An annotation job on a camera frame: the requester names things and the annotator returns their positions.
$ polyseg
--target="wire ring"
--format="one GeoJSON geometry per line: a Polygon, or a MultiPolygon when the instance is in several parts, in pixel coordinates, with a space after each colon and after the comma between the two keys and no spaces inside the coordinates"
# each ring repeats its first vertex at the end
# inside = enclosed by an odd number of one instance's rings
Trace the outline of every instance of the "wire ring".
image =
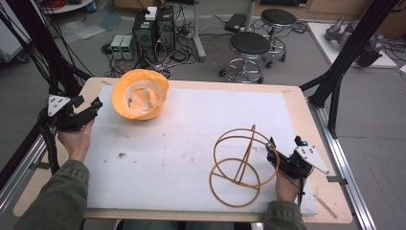
{"type": "MultiPolygon", "coordinates": [[[[257,193],[254,195],[254,197],[253,197],[250,201],[248,201],[248,202],[246,202],[246,203],[243,203],[243,204],[231,204],[231,203],[228,203],[228,202],[224,201],[223,199],[221,199],[220,196],[215,192],[214,186],[213,186],[213,175],[217,175],[217,176],[220,176],[220,177],[223,177],[223,178],[225,178],[225,177],[224,177],[223,175],[221,175],[221,174],[215,173],[214,170],[215,170],[216,168],[219,169],[218,165],[220,165],[221,163],[224,163],[224,162],[226,162],[226,161],[241,161],[241,159],[238,159],[238,158],[227,158],[227,159],[221,160],[220,162],[218,162],[217,165],[214,165],[214,166],[213,166],[212,171],[210,172],[210,189],[212,190],[213,195],[214,195],[221,203],[223,203],[223,204],[225,204],[225,205],[227,205],[227,206],[230,206],[230,207],[234,207],[234,208],[242,208],[242,207],[245,207],[245,206],[248,206],[248,205],[252,204],[252,203],[257,199],[257,197],[259,196],[260,186],[258,186],[258,187],[253,187],[253,186],[246,185],[246,184],[244,184],[244,183],[242,183],[242,184],[241,184],[241,183],[237,184],[237,185],[239,185],[239,186],[243,186],[243,187],[247,187],[247,188],[253,188],[253,189],[256,189],[256,190],[257,190],[257,193]]],[[[254,167],[253,167],[251,164],[247,163],[247,165],[248,165],[248,167],[251,168],[251,170],[253,170],[255,176],[257,177],[258,183],[260,183],[259,175],[258,175],[257,171],[254,169],[254,167]]]]}
{"type": "Polygon", "coordinates": [[[272,146],[272,145],[269,145],[269,142],[268,142],[268,140],[266,139],[266,137],[265,137],[263,134],[261,134],[261,133],[255,131],[255,128],[256,128],[256,126],[253,125],[251,129],[248,129],[248,128],[236,128],[236,129],[229,130],[229,131],[225,132],[224,134],[222,134],[222,135],[217,139],[217,142],[216,142],[215,145],[214,145],[214,167],[213,167],[213,169],[212,169],[212,171],[211,171],[211,174],[210,174],[210,186],[211,186],[211,189],[212,189],[212,192],[213,192],[214,196],[215,196],[220,202],[222,202],[222,203],[224,203],[224,204],[226,204],[226,205],[228,205],[228,206],[231,206],[231,207],[244,207],[244,206],[247,206],[247,205],[251,204],[252,202],[254,202],[254,200],[255,200],[255,199],[258,197],[258,195],[259,195],[260,186],[265,185],[266,183],[268,183],[269,181],[271,181],[271,180],[276,176],[277,171],[278,171],[278,169],[279,169],[279,165],[280,165],[280,163],[281,163],[280,156],[279,156],[278,152],[276,151],[275,147],[272,146]],[[235,132],[235,131],[250,131],[250,132],[252,132],[252,135],[251,135],[251,137],[240,136],[240,135],[236,135],[236,136],[226,136],[227,134],[229,134],[229,133],[231,133],[231,132],[235,132]],[[256,135],[256,134],[259,135],[260,137],[262,137],[263,139],[265,139],[265,140],[267,141],[267,143],[265,143],[265,142],[263,142],[263,141],[261,141],[261,140],[259,140],[259,139],[256,139],[256,138],[255,138],[255,135],[256,135]],[[216,158],[216,148],[217,148],[218,144],[220,144],[221,142],[223,142],[223,141],[225,141],[225,140],[233,139],[233,138],[242,138],[242,139],[248,139],[248,140],[250,140],[250,143],[249,143],[249,145],[248,145],[248,148],[247,148],[247,150],[245,151],[244,157],[243,157],[242,159],[239,159],[239,158],[225,158],[225,159],[223,159],[223,160],[221,160],[221,161],[218,162],[218,161],[217,161],[217,158],[216,158]],[[265,147],[266,147],[268,150],[273,151],[274,154],[275,154],[275,156],[277,157],[277,165],[275,166],[275,171],[274,171],[274,173],[273,173],[268,179],[266,179],[264,182],[260,182],[260,178],[259,178],[259,175],[258,175],[257,171],[255,170],[255,168],[254,168],[251,164],[248,163],[248,161],[249,161],[249,155],[250,155],[250,153],[251,153],[251,148],[252,148],[252,144],[253,144],[254,141],[265,145],[265,147]],[[223,170],[221,170],[221,168],[220,168],[220,166],[219,166],[221,163],[223,163],[223,162],[225,162],[225,161],[230,161],[230,160],[237,160],[237,161],[241,162],[241,164],[239,165],[239,168],[238,168],[238,171],[237,171],[237,174],[236,174],[235,178],[231,178],[231,177],[229,177],[228,175],[226,175],[226,173],[225,173],[223,170]],[[258,184],[245,184],[245,183],[241,183],[242,177],[244,176],[244,173],[245,173],[246,166],[250,167],[250,168],[253,170],[253,172],[255,173],[255,175],[256,175],[256,177],[257,177],[257,179],[258,179],[258,184]],[[238,177],[238,175],[239,175],[239,172],[240,172],[240,170],[241,170],[241,167],[242,167],[242,173],[240,174],[239,180],[237,180],[237,177],[238,177]],[[218,170],[219,170],[219,172],[220,172],[221,174],[214,173],[215,168],[218,168],[218,170]],[[212,184],[213,174],[214,174],[214,175],[217,175],[217,176],[220,176],[220,177],[223,177],[223,178],[229,180],[230,182],[232,182],[232,183],[234,183],[234,184],[237,184],[237,185],[239,185],[239,186],[244,186],[244,187],[250,187],[250,188],[258,189],[258,190],[257,190],[257,194],[255,195],[255,197],[253,198],[253,200],[251,200],[250,202],[245,203],[245,204],[243,204],[243,205],[234,205],[234,204],[227,203],[227,202],[225,202],[224,200],[222,200],[222,199],[215,193],[215,191],[214,191],[213,184],[212,184]]]}

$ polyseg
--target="sleeve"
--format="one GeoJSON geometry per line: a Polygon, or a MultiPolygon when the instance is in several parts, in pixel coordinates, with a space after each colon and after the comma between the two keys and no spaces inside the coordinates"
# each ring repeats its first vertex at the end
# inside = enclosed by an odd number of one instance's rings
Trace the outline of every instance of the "sleeve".
{"type": "Polygon", "coordinates": [[[87,205],[89,171],[68,160],[41,189],[14,229],[80,228],[87,205]]]}
{"type": "Polygon", "coordinates": [[[301,210],[295,203],[288,201],[272,201],[268,204],[268,212],[263,229],[265,230],[305,230],[301,210]]]}

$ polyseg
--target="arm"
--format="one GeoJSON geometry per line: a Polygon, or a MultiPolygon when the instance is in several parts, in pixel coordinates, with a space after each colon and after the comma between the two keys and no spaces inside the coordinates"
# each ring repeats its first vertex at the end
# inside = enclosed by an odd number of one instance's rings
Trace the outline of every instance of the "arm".
{"type": "Polygon", "coordinates": [[[268,204],[263,229],[306,229],[301,210],[299,206],[294,203],[298,194],[298,188],[280,172],[277,173],[276,191],[278,200],[268,204]]]}
{"type": "Polygon", "coordinates": [[[79,229],[87,204],[89,171],[82,164],[90,147],[94,122],[83,131],[60,132],[57,138],[69,160],[42,187],[14,229],[79,229]]]}

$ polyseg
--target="white board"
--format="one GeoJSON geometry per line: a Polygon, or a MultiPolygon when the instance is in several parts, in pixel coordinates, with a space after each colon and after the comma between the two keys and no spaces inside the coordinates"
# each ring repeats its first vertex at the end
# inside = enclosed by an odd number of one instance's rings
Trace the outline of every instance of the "white board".
{"type": "MultiPolygon", "coordinates": [[[[255,124],[258,132],[274,137],[279,151],[293,151],[295,133],[282,94],[171,88],[159,117],[134,121],[116,113],[112,88],[101,90],[103,107],[85,160],[90,171],[89,208],[264,213],[267,203],[276,199],[273,180],[261,187],[251,205],[226,206],[214,197],[209,176],[214,144],[230,129],[255,124]]],[[[245,151],[246,146],[231,140],[218,151],[245,151]]],[[[251,155],[259,173],[273,171],[262,145],[255,144],[251,155]]],[[[216,181],[220,196],[231,201],[243,202],[255,193],[234,191],[216,181]]],[[[310,186],[306,187],[303,213],[317,214],[310,186]]]]}
{"type": "MultiPolygon", "coordinates": [[[[314,36],[314,38],[316,38],[320,49],[323,51],[323,54],[328,60],[328,63],[332,64],[342,49],[342,46],[340,46],[337,41],[326,40],[326,29],[330,28],[332,24],[307,23],[307,25],[308,28],[310,28],[311,34],[314,36]]],[[[379,54],[382,55],[382,57],[376,60],[368,68],[390,69],[396,67],[396,64],[383,51],[380,51],[379,54]]],[[[353,63],[351,67],[360,66],[353,63]]]]}

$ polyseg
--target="metal rail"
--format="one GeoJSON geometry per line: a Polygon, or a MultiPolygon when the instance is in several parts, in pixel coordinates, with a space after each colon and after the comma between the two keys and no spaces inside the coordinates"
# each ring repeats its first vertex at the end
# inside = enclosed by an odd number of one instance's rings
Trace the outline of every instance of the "metal rail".
{"type": "Polygon", "coordinates": [[[334,160],[336,169],[338,170],[340,177],[347,180],[347,184],[342,185],[347,192],[348,198],[352,205],[353,211],[358,219],[358,222],[362,229],[374,230],[376,229],[373,219],[371,217],[370,211],[368,210],[367,204],[361,195],[361,192],[356,184],[355,178],[350,169],[349,162],[347,161],[346,155],[341,148],[338,139],[335,139],[331,132],[328,130],[328,114],[324,108],[316,107],[313,104],[309,105],[310,110],[313,110],[319,121],[318,125],[326,137],[328,146],[330,149],[330,154],[334,160]]]}
{"type": "Polygon", "coordinates": [[[28,154],[18,165],[18,168],[11,175],[2,191],[0,191],[0,216],[4,213],[12,199],[15,197],[16,193],[20,190],[21,186],[32,172],[33,167],[38,162],[45,149],[46,146],[44,139],[41,135],[39,135],[30,148],[28,154]]]}

